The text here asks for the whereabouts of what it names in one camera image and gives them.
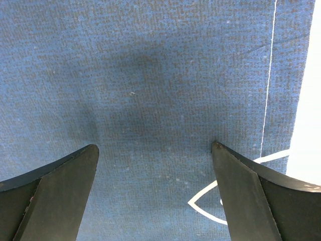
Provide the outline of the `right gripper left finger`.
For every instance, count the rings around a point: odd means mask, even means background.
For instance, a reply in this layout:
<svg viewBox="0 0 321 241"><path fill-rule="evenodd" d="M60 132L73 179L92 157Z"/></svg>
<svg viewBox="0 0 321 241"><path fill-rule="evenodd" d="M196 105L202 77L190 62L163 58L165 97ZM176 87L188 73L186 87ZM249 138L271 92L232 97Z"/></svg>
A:
<svg viewBox="0 0 321 241"><path fill-rule="evenodd" d="M1 240L76 240L98 157L90 144L1 181Z"/></svg>

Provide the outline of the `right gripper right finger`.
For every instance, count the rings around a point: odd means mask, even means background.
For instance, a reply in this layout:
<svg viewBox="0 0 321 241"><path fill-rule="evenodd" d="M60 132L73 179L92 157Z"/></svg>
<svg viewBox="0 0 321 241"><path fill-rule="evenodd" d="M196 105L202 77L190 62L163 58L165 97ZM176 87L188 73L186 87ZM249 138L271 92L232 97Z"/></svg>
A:
<svg viewBox="0 0 321 241"><path fill-rule="evenodd" d="M231 240L320 240L320 186L212 144Z"/></svg>

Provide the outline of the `navy blue cloth placemat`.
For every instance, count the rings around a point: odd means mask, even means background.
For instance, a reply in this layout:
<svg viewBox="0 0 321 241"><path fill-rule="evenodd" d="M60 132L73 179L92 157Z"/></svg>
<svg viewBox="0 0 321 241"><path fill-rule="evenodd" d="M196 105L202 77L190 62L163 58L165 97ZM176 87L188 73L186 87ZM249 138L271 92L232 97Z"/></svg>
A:
<svg viewBox="0 0 321 241"><path fill-rule="evenodd" d="M95 144L78 240L229 240L211 145L289 149L314 1L1 1L1 179Z"/></svg>

